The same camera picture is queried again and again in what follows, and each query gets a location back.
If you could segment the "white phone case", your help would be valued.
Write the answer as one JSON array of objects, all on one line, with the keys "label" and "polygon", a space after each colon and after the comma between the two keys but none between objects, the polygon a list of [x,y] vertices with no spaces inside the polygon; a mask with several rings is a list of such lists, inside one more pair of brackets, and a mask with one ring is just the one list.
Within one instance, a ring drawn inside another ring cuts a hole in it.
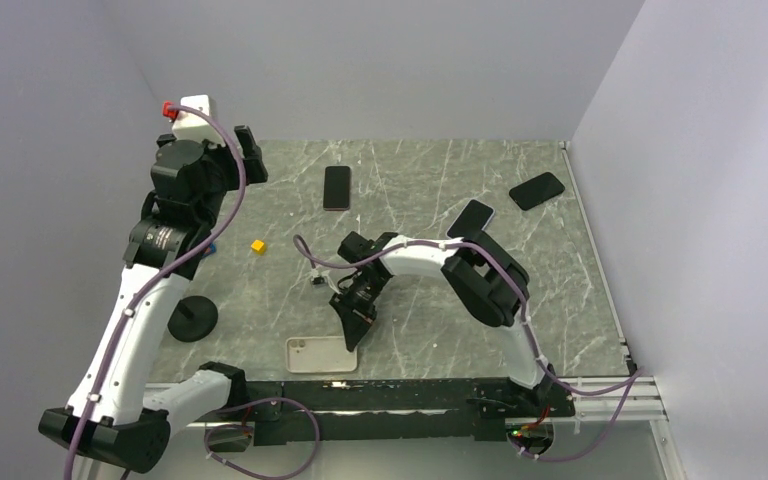
[{"label": "white phone case", "polygon": [[343,336],[290,337],[285,347],[285,366],[290,373],[351,373],[358,367],[357,352],[346,348]]}]

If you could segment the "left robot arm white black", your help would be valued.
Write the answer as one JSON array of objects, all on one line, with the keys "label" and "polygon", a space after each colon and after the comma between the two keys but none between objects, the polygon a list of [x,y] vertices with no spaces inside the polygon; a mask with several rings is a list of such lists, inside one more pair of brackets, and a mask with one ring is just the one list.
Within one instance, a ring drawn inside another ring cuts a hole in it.
[{"label": "left robot arm white black", "polygon": [[188,295],[187,288],[207,246],[229,225],[219,214],[224,197],[268,178],[261,148],[245,125],[219,143],[166,134],[157,144],[153,187],[129,235],[102,341],[67,403],[44,411],[38,425],[65,448],[66,477],[78,457],[146,473],[189,423],[211,412],[235,419],[250,399],[244,371],[215,361],[164,393],[145,393],[170,323],[189,323],[200,336],[216,325],[216,305]]}]

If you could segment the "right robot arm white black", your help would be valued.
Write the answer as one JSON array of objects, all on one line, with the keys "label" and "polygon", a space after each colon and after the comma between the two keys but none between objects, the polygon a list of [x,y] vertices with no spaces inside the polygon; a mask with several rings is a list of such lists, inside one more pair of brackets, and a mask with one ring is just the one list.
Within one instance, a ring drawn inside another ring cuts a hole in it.
[{"label": "right robot arm white black", "polygon": [[468,403],[484,418],[574,415],[573,401],[552,380],[552,364],[522,322],[528,313],[529,275],[488,234],[420,240],[385,232],[371,240],[350,232],[337,253],[356,269],[339,281],[329,301],[347,351],[355,351],[370,331],[377,318],[375,303],[393,277],[441,279],[466,311],[495,334],[507,368],[503,380],[476,382]]}]

